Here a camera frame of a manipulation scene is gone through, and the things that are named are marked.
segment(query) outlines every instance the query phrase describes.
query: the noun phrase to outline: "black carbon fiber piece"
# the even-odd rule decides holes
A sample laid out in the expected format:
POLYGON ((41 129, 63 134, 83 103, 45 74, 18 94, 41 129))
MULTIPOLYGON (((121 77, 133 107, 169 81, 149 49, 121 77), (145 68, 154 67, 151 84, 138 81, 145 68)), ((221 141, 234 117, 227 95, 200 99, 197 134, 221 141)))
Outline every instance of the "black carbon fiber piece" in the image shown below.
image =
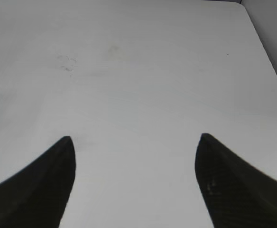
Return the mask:
POLYGON ((0 228, 57 228, 75 180, 71 137, 0 183, 0 228))
POLYGON ((215 228, 277 228, 277 181, 208 133, 197 147, 195 174, 215 228))

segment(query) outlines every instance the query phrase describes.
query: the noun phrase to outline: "white surface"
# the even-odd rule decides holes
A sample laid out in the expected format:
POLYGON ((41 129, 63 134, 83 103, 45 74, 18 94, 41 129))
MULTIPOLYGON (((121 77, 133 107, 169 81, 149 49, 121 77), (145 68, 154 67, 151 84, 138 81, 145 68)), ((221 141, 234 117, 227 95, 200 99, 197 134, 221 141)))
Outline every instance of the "white surface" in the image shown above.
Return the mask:
POLYGON ((0 182, 70 135, 60 227, 212 227, 204 132, 277 178, 277 76, 241 5, 0 1, 0 182))
POLYGON ((277 73, 277 0, 242 0, 277 73))

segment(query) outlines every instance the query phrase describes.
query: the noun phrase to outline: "background wall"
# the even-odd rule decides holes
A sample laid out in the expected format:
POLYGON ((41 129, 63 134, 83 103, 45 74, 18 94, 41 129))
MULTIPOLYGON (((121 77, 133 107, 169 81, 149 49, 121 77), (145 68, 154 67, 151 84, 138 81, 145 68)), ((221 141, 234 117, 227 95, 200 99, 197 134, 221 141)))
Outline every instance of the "background wall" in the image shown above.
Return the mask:
POLYGON ((277 0, 242 0, 277 73, 277 0))

